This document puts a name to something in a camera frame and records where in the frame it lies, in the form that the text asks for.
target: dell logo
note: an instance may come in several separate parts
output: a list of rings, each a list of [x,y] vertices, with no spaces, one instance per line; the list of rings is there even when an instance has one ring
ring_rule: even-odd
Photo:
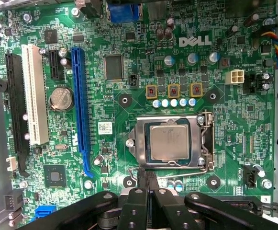
[[[190,46],[210,46],[212,45],[212,42],[209,41],[209,36],[206,35],[205,36],[205,41],[203,42],[201,40],[201,36],[193,37],[191,36],[190,38],[186,38],[186,37],[180,37],[179,38],[179,47],[186,47],[187,45]]]

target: integrated circuit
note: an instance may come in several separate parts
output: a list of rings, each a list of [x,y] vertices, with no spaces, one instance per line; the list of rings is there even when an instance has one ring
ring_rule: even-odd
[[[122,80],[123,79],[123,56],[107,55],[104,59],[105,79]]]
[[[64,165],[44,165],[45,186],[66,187],[66,169]]]
[[[44,40],[46,44],[55,44],[58,43],[58,34],[57,30],[45,30],[44,31]]]

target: chip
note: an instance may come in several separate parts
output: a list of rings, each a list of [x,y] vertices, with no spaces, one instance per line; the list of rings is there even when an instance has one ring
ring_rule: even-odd
[[[206,72],[208,72],[208,67],[207,67],[207,66],[201,66],[201,67],[200,67],[200,71],[201,71],[202,73],[206,73]]]
[[[44,39],[46,44],[54,44],[58,43],[58,35],[57,30],[45,30],[44,31]]]
[[[165,92],[165,90],[166,90],[166,86],[165,85],[159,85],[158,86],[158,91],[159,92]]]
[[[44,165],[45,186],[66,187],[66,169],[64,165]]]
[[[180,90],[181,91],[187,91],[188,90],[188,85],[186,85],[186,84],[180,85]]]
[[[127,32],[127,33],[126,33],[126,40],[127,40],[127,41],[134,41],[134,39],[135,39],[135,34],[134,34],[134,32]]]
[[[74,43],[84,42],[83,34],[73,35],[73,42]]]
[[[187,83],[187,78],[180,78],[179,82],[180,82],[180,84]]]
[[[179,75],[181,76],[186,75],[186,69],[179,69]]]
[[[163,77],[163,76],[164,76],[164,71],[163,71],[163,69],[158,69],[158,70],[157,70],[157,76],[158,76],[158,77]]]
[[[11,28],[5,29],[5,35],[6,36],[11,36],[12,35],[12,29]]]
[[[208,81],[209,80],[209,77],[207,74],[202,74],[201,75],[201,81]]]
[[[243,44],[245,44],[245,36],[237,37],[236,43],[237,43],[238,45],[243,45]]]
[[[158,84],[159,85],[164,85],[166,82],[164,80],[164,78],[158,78]]]
[[[123,57],[121,55],[105,57],[105,78],[107,80],[123,79]]]
[[[272,50],[271,45],[262,45],[261,46],[261,53],[270,53]]]

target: sticker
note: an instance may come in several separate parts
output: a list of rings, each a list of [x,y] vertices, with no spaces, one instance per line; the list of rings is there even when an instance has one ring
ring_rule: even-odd
[[[99,122],[99,135],[112,134],[112,122]]]

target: black pcie slot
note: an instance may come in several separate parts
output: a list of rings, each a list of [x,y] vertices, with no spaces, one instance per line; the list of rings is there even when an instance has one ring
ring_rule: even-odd
[[[63,80],[63,66],[60,64],[58,50],[49,50],[49,67],[51,70],[51,79]]]
[[[29,141],[24,138],[25,134],[28,133],[28,127],[27,122],[22,118],[26,113],[22,76],[22,58],[16,54],[6,54],[5,61],[7,68],[14,151],[18,155],[20,174],[28,176],[29,174],[25,172],[25,160],[29,154]]]

